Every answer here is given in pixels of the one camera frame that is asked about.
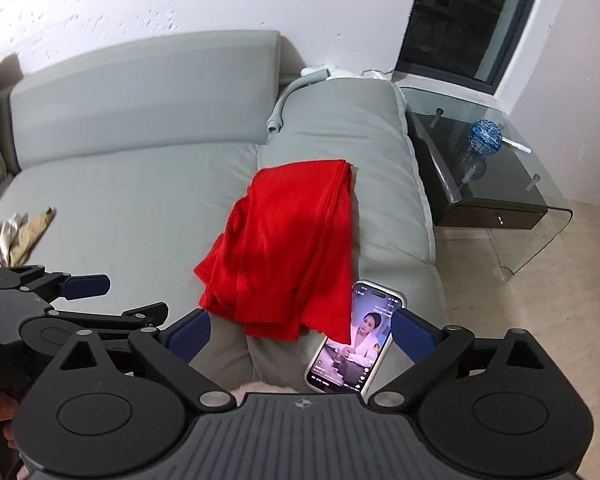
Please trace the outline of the person's left hand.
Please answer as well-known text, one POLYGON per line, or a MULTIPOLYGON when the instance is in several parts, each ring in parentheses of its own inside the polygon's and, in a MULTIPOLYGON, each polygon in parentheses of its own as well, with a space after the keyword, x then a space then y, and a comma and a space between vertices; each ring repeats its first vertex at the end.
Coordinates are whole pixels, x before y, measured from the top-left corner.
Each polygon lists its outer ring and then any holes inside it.
POLYGON ((14 450, 17 449, 14 436, 12 435, 12 423, 10 422, 18 408, 18 402, 0 391, 0 422, 6 422, 3 427, 3 436, 7 440, 7 445, 14 450))

